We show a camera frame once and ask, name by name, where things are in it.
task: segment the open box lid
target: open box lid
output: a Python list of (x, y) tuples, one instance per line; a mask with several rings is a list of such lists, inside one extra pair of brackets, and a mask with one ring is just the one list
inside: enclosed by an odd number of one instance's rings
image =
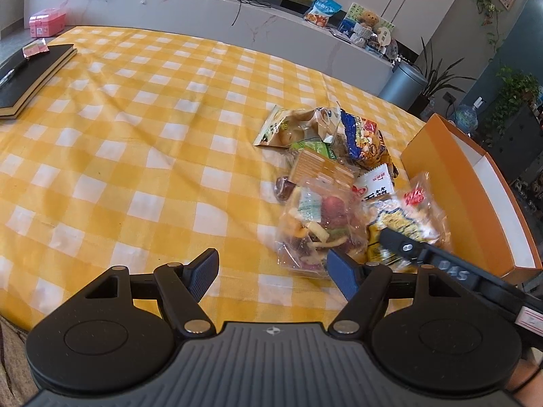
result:
[(481, 147), (435, 114), (407, 145), (409, 178), (430, 173), (432, 194), (447, 214), (454, 254), (518, 284), (541, 270), (522, 211)]

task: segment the potted plant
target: potted plant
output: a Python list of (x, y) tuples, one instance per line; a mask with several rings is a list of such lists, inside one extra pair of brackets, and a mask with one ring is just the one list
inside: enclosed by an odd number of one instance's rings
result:
[(423, 42), (423, 53), (424, 53), (424, 61), (425, 61), (425, 69), (424, 73), (421, 70), (421, 73), (424, 74), (424, 78), (428, 81), (428, 84), (424, 88), (423, 92), (415, 99), (415, 102), (409, 107), (408, 112), (412, 115), (416, 116), (417, 118), (420, 118), (420, 114), (423, 112), (423, 110), (426, 108), (426, 106), (430, 103), (430, 99), (440, 90), (443, 89), (452, 89), (456, 90), (458, 92), (465, 93), (464, 90), (457, 87), (456, 85), (450, 84), (453, 80), (471, 80), (476, 81), (476, 78), (471, 78), (469, 76), (457, 76), (454, 73), (451, 73), (451, 70), (460, 64), (464, 59), (460, 58), (458, 61), (455, 61), (452, 63), (449, 67), (447, 67), (442, 73), (439, 73), (442, 68), (443, 59), (439, 60), (439, 63), (436, 67), (434, 67), (434, 51), (432, 48), (432, 43), (428, 42), (428, 48), (430, 49), (430, 53), (428, 53), (426, 49), (426, 45), (424, 44), (424, 40), (421, 38), (421, 41)]
[(496, 74), (503, 85), (485, 119), (484, 142), (486, 147), (492, 147), (493, 141), (503, 136), (506, 123), (514, 116), (523, 104), (531, 104), (539, 94), (539, 81), (532, 74), (513, 70), (506, 65)]

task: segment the pink box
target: pink box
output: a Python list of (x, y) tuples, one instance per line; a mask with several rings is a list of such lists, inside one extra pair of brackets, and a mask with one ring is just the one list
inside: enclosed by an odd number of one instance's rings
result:
[(52, 37), (66, 26), (66, 12), (62, 9), (44, 9), (31, 16), (28, 24), (31, 37)]

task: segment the yellow checkered tablecloth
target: yellow checkered tablecloth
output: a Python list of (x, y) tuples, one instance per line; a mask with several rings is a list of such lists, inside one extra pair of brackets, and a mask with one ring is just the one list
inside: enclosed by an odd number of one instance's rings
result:
[[(77, 27), (79, 53), (17, 120), (0, 122), (0, 310), (30, 328), (112, 265), (221, 268), (202, 300), (220, 328), (329, 323), (345, 300), (329, 280), (280, 268), (273, 184), (283, 156), (252, 142), (275, 104), (331, 105), (376, 121), (400, 169), (422, 122), (280, 58), (220, 42)], [(156, 304), (136, 302), (157, 311)]]

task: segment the gray trash can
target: gray trash can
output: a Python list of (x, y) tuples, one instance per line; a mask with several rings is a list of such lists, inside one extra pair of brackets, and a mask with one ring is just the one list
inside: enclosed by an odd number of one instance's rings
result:
[(411, 107), (428, 81), (424, 75), (405, 61), (394, 66), (392, 76), (387, 85), (379, 93), (379, 97), (391, 104), (397, 105), (403, 110)]

